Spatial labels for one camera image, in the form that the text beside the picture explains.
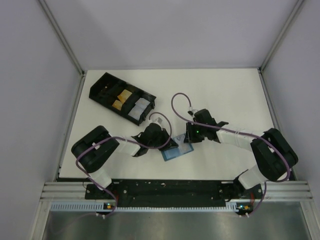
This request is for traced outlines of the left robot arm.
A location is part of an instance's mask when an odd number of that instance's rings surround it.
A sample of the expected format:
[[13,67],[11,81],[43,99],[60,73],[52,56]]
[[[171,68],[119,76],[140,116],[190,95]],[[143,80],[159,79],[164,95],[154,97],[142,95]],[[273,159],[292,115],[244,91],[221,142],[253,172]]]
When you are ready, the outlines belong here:
[[97,126],[72,147],[76,166],[101,190],[111,183],[105,164],[114,153],[141,157],[149,149],[161,152],[178,148],[167,130],[159,123],[150,123],[143,132],[130,137],[112,137],[102,125]]

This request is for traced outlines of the white credit card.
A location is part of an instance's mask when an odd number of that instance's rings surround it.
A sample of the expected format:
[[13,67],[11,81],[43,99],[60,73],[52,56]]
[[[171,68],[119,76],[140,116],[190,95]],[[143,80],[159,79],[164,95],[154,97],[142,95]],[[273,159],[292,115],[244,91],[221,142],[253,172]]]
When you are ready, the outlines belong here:
[[139,108],[141,108],[143,110],[145,110],[149,104],[150,104],[150,101],[148,101],[142,97],[139,100],[137,100],[135,103],[136,106],[138,106]]

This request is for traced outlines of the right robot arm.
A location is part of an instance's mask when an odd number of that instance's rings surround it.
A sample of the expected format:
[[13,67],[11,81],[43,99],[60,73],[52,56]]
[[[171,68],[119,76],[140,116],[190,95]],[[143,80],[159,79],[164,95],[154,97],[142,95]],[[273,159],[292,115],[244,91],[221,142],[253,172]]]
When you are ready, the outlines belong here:
[[265,181],[276,182],[299,161],[297,154],[276,128],[263,132],[245,132],[228,122],[216,120],[207,109],[189,108],[193,122],[186,123],[185,143],[200,143],[205,139],[229,144],[253,153],[255,165],[234,179],[241,190],[249,190]]

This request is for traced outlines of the blue card holder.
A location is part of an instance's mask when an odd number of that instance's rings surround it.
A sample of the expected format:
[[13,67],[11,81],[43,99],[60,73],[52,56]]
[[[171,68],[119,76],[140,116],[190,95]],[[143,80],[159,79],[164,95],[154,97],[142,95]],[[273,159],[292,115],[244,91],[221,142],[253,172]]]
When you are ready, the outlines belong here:
[[189,154],[194,151],[193,146],[190,143],[183,141],[178,142],[178,147],[162,151],[162,157],[165,162]]

